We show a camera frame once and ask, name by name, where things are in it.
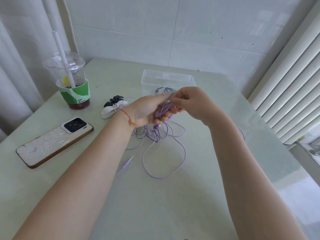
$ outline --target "plastic storage box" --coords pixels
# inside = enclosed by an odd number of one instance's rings
[[[179,90],[183,87],[196,87],[191,75],[144,70],[141,79],[142,96],[155,95],[160,87]]]

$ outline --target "white radiator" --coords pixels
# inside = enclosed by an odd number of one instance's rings
[[[320,0],[248,98],[284,144],[320,123],[319,33]]]

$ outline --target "white phone case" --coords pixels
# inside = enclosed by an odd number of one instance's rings
[[[29,168],[37,168],[93,130],[93,126],[88,122],[85,127],[73,134],[67,133],[62,126],[59,126],[20,146],[16,152]]]

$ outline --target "red string bracelet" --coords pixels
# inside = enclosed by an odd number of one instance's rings
[[[134,125],[134,127],[137,126],[137,124],[132,121],[132,119],[130,118],[130,116],[128,115],[128,113],[126,111],[124,111],[123,109],[119,109],[119,110],[123,111],[129,117],[130,124]]]

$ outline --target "white table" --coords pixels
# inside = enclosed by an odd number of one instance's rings
[[[0,144],[1,239],[13,237],[46,191],[106,124],[100,116],[104,103],[115,95],[141,96],[144,69],[192,75],[241,128],[251,152],[306,235],[320,236],[320,188],[224,75],[95,58],[85,67],[91,92],[88,108],[71,110],[56,93]],[[27,168],[16,155],[19,146],[76,116],[92,124],[94,132],[37,169]],[[186,128],[186,135],[178,139],[186,148],[186,163],[170,178],[155,180],[142,167],[142,152],[151,141],[126,151],[120,165],[133,159],[116,175],[90,239],[237,239],[209,130],[187,113],[178,114],[174,121]],[[133,138],[129,146],[138,142]],[[173,139],[166,139],[147,151],[146,166],[154,175],[165,176],[183,155]]]

